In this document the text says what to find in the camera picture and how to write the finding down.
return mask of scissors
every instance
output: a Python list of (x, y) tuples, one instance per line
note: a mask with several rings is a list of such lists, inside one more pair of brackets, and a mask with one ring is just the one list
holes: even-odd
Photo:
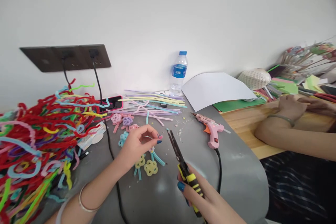
[[(200, 188), (200, 185), (198, 183), (198, 180), (195, 176), (194, 173), (190, 173), (187, 163), (184, 161), (184, 158), (181, 154), (180, 148), (177, 145), (177, 142), (175, 140), (175, 137), (173, 135), (173, 132), (167, 129), (167, 133), (170, 139), (170, 142), (173, 146), (173, 149), (175, 151), (175, 155), (176, 155), (176, 159), (179, 162), (179, 164), (177, 165), (178, 170), (180, 171), (181, 177), (184, 181), (184, 183), (187, 183), (188, 185), (190, 185), (200, 196), (202, 196), (204, 198), (204, 195), (202, 193), (202, 189)], [(194, 212), (196, 214), (196, 216), (198, 218), (202, 217), (202, 214), (199, 212), (198, 208), (193, 204), (192, 206), (194, 208)]]
[(323, 99), (323, 100), (327, 100), (329, 102), (332, 103), (336, 103), (336, 96), (335, 95), (331, 95), (331, 94), (322, 94), (322, 93), (315, 93), (313, 94), (313, 96)]

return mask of pink glue gun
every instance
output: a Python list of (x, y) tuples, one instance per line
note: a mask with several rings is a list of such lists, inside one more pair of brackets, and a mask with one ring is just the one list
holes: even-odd
[(211, 149), (218, 149), (218, 132), (222, 132), (223, 130), (225, 130), (224, 126), (221, 124), (217, 124), (214, 120), (211, 120), (210, 118), (205, 117), (201, 114), (192, 114), (199, 122), (203, 123), (206, 126), (204, 132), (210, 134), (210, 141), (208, 142), (208, 146)]

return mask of wooden table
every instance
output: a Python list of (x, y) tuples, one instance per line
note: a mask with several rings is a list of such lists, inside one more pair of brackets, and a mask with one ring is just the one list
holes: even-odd
[[(269, 114), (277, 112), (278, 103), (279, 101), (273, 101), (263, 105), (248, 107), (236, 111), (226, 113), (220, 112), (225, 121), (240, 136), (247, 146), (251, 148), (259, 159), (284, 151), (265, 144), (257, 139), (253, 134), (261, 121), (263, 121)], [(334, 118), (328, 116), (306, 112), (303, 117), (296, 122), (294, 128), (307, 130), (307, 125), (311, 125), (309, 127), (309, 131), (325, 132), (330, 128), (334, 121)]]

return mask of red scissors handle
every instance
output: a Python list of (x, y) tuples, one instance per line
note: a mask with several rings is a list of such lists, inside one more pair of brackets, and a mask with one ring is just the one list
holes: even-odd
[(317, 98), (321, 98), (323, 100), (327, 100), (329, 102), (336, 103), (336, 96), (331, 95), (331, 94), (321, 94), (321, 93), (316, 93), (314, 94)]

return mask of blue nail polish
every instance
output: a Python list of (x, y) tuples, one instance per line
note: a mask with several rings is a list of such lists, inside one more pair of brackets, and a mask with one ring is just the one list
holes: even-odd
[(177, 187), (179, 188), (179, 190), (180, 190), (181, 192), (183, 192), (183, 191), (184, 191), (184, 188), (186, 187), (186, 185), (183, 184), (181, 181), (179, 181), (179, 182), (177, 183)]

